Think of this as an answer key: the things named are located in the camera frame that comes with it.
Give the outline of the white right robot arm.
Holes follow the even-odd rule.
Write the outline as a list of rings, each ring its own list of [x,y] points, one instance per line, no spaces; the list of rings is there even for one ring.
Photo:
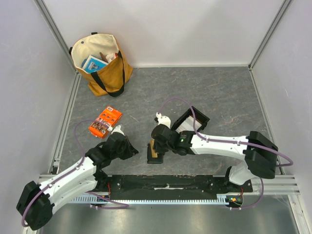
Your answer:
[[[275,178],[278,147],[257,131],[251,131],[248,136],[223,137],[194,131],[178,133],[160,124],[153,129],[151,137],[159,154],[172,151],[181,156],[218,155],[239,159],[241,162],[230,167],[223,179],[223,186],[229,192],[255,177]]]

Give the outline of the tan credit card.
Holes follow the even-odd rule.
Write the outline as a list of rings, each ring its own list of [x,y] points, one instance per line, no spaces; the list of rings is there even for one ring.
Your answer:
[[[151,155],[152,155],[152,158],[158,158],[158,154],[157,154],[157,152],[155,151],[155,140],[154,140],[154,139],[151,139],[151,140],[150,140],[150,146],[151,146]]]

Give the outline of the black plastic card tray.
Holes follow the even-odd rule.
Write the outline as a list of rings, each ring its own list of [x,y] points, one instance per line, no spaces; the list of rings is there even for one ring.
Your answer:
[[[182,131],[193,131],[195,123],[195,129],[200,132],[207,127],[210,118],[199,111],[197,108],[192,106],[195,117],[193,117],[193,112],[189,108],[181,117],[179,117],[172,125],[171,130],[178,133]]]

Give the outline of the black leather card holder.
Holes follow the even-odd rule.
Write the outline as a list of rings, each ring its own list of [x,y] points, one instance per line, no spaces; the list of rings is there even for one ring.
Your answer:
[[[162,164],[163,155],[155,152],[153,143],[148,143],[147,147],[147,163],[148,164]]]

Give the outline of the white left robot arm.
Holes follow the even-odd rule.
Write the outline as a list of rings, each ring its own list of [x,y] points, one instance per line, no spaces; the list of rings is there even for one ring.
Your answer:
[[[41,183],[27,183],[17,203],[22,226],[38,230],[56,211],[79,195],[105,190],[108,176],[103,168],[114,159],[127,160],[136,154],[138,150],[128,137],[115,132],[62,173]]]

